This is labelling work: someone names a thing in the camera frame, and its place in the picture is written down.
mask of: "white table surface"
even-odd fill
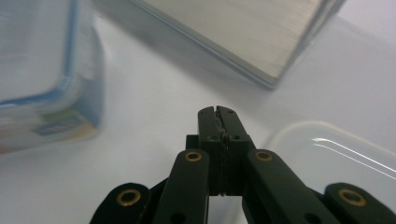
[[[168,177],[186,134],[197,132],[197,112],[211,105],[235,110],[257,147],[314,119],[396,153],[395,10],[391,0],[347,1],[275,90],[188,41],[162,41],[172,32],[156,38],[162,33],[95,14],[106,54],[101,132],[0,155],[0,223],[89,223],[116,186],[150,188]],[[217,198],[210,206],[209,223],[243,223],[233,215],[239,200]]]

